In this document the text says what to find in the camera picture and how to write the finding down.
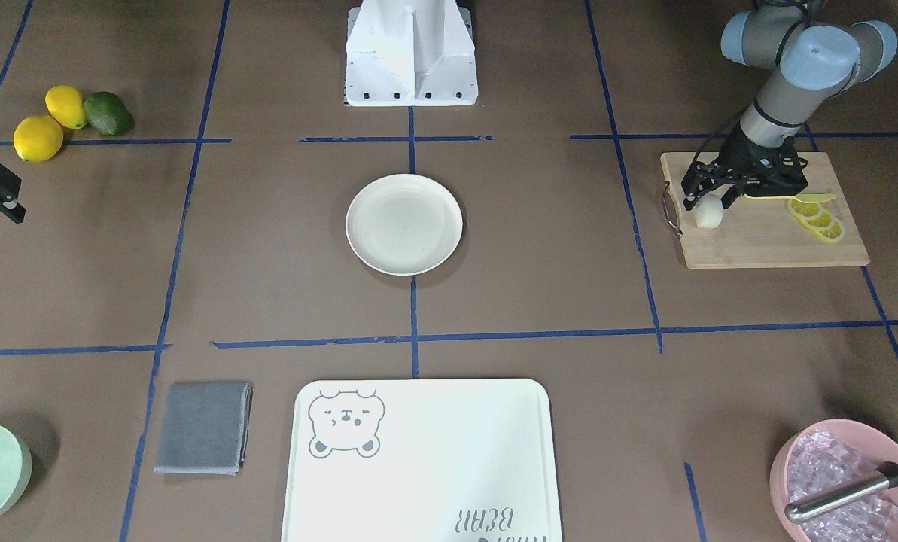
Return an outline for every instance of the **avocado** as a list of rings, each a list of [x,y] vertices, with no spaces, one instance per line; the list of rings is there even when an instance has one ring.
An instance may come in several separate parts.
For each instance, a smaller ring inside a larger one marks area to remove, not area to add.
[[[92,93],[84,100],[87,121],[102,135],[120,135],[135,123],[131,112],[115,93]]]

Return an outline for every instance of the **white plate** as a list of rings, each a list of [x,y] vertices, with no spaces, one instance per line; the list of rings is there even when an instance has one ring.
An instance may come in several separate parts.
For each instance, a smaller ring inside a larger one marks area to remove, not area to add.
[[[562,542],[528,379],[317,381],[294,402],[282,542]]]
[[[462,210],[452,193],[430,178],[388,175],[352,200],[345,233],[368,267],[418,275],[452,256],[462,237]]]

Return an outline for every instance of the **light blue object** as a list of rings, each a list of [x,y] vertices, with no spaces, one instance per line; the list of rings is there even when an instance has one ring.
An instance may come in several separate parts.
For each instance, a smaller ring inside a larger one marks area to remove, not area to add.
[[[879,72],[883,71],[884,68],[887,68],[887,65],[890,65],[890,62],[896,57],[896,32],[893,31],[893,28],[891,28],[889,24],[886,24],[883,21],[865,20],[863,22],[855,23],[854,26],[858,24],[866,24],[873,27],[873,29],[880,35],[880,40],[883,41],[883,56],[880,57],[880,65],[876,69],[876,72],[873,72],[873,75],[877,75]]]
[[[860,58],[860,44],[833,26],[813,26],[783,52],[780,72],[807,90],[829,89],[847,78]]]
[[[748,65],[744,58],[744,28],[753,11],[740,11],[733,15],[730,22],[723,28],[723,37],[720,38],[720,50],[724,57],[742,65]]]

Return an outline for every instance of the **folded napkin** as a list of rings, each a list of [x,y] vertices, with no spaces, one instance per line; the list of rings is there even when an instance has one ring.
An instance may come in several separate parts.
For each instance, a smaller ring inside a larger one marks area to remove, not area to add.
[[[250,405],[248,382],[172,384],[155,473],[238,473],[245,460]]]

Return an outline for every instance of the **pink bowl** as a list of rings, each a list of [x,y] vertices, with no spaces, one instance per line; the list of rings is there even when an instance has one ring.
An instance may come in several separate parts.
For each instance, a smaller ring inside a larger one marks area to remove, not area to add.
[[[793,452],[793,443],[797,439],[820,429],[827,429],[831,435],[844,440],[847,446],[859,450],[859,452],[875,463],[893,461],[893,463],[898,464],[897,443],[880,431],[871,428],[871,426],[863,425],[860,422],[852,422],[849,419],[827,419],[824,422],[817,422],[811,425],[810,428],[806,428],[793,436],[780,449],[780,452],[776,454],[776,459],[773,460],[773,466],[769,470],[769,496],[771,496],[773,501],[776,517],[783,524],[783,529],[786,529],[786,532],[796,542],[809,542],[810,538],[803,532],[803,528],[800,525],[793,524],[783,514],[783,508],[790,502],[790,491],[787,488],[790,456]],[[898,506],[898,487],[888,489],[880,495],[886,497],[889,501],[893,501]],[[887,528],[887,533],[893,538],[893,542],[898,542],[898,516],[896,521],[893,521]]]

